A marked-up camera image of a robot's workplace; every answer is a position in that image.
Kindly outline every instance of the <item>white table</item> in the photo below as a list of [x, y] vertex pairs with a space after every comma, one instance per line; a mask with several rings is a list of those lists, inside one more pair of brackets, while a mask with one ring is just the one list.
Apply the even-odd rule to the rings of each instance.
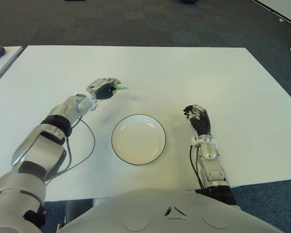
[[4, 47], [5, 54], [0, 57], [0, 77], [2, 74], [10, 67], [10, 65], [15, 61], [18, 54], [23, 49], [21, 46]]
[[[99, 102], [84, 120], [96, 148], [48, 186], [47, 200], [101, 198], [138, 188], [198, 188], [189, 162], [195, 132], [182, 109], [198, 103], [211, 119], [232, 186], [291, 179], [291, 97], [243, 48], [29, 46], [0, 81], [0, 176], [14, 150], [48, 112], [97, 78], [131, 85]], [[111, 146], [114, 126], [131, 114], [156, 118], [166, 147], [133, 166]], [[81, 123], [70, 140], [73, 162], [91, 150]]]

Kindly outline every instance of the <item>black joint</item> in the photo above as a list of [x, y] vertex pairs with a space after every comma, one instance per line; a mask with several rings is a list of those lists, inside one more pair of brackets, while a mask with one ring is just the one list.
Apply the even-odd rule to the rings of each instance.
[[50, 133], [48, 133], [46, 131], [43, 131], [41, 133], [41, 135], [43, 137], [46, 137], [47, 139], [59, 144], [59, 145], [63, 145], [65, 143], [65, 138], [64, 137], [60, 140], [60, 139], [58, 139], [58, 137], [56, 137], [56, 136], [54, 136], [54, 135], [52, 135], [52, 134], [50, 134]]
[[36, 227], [40, 229], [45, 224], [46, 210], [42, 205], [40, 205], [37, 213], [33, 210], [28, 210], [23, 217], [25, 220], [32, 222]]
[[38, 177], [40, 180], [44, 181], [46, 170], [31, 161], [24, 161], [18, 169], [18, 173], [31, 174]]
[[49, 124], [57, 127], [64, 132], [66, 137], [72, 133], [72, 128], [69, 120], [61, 115], [50, 115], [41, 122], [41, 124]]
[[204, 195], [228, 205], [236, 205], [234, 195], [231, 192], [230, 187], [227, 185], [218, 185], [205, 188]]

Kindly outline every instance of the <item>white wall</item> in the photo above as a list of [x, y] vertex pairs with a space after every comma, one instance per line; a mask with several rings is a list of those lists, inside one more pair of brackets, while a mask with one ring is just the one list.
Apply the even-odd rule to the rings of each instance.
[[291, 0], [258, 0], [291, 20]]

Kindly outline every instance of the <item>robot forearm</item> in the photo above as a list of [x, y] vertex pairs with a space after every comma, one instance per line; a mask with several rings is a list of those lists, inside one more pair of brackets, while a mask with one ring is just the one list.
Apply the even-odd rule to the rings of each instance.
[[198, 149], [197, 161], [201, 167], [204, 195], [229, 205], [236, 205], [226, 174], [219, 162], [218, 142], [211, 136], [207, 111], [199, 105], [190, 105], [184, 109], [184, 114], [198, 134], [198, 138], [192, 137], [192, 146]]
[[65, 159], [65, 137], [72, 124], [96, 100], [115, 93], [116, 79], [99, 79], [51, 110], [15, 151], [12, 170], [0, 178], [0, 232], [35, 233], [45, 223], [45, 181], [52, 178]]

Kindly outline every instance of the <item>white plate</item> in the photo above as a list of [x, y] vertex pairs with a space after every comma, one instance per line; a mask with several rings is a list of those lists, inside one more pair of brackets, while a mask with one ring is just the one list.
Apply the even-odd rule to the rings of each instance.
[[133, 165], [156, 160], [164, 150], [166, 135], [161, 124], [147, 115], [132, 115], [121, 120], [112, 133], [117, 156]]

